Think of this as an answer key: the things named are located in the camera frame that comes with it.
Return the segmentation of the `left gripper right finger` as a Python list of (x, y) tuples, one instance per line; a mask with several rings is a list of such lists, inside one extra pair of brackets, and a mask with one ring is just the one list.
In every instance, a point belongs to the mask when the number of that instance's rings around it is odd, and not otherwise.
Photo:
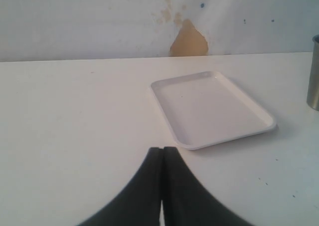
[(200, 183), (175, 147), (163, 149), (161, 197), (166, 226), (250, 226)]

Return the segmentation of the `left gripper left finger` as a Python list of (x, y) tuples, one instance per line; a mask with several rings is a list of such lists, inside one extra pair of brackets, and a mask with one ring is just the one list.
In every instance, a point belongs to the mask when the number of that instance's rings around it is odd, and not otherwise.
[(122, 191), (82, 226), (159, 226), (163, 149), (148, 153)]

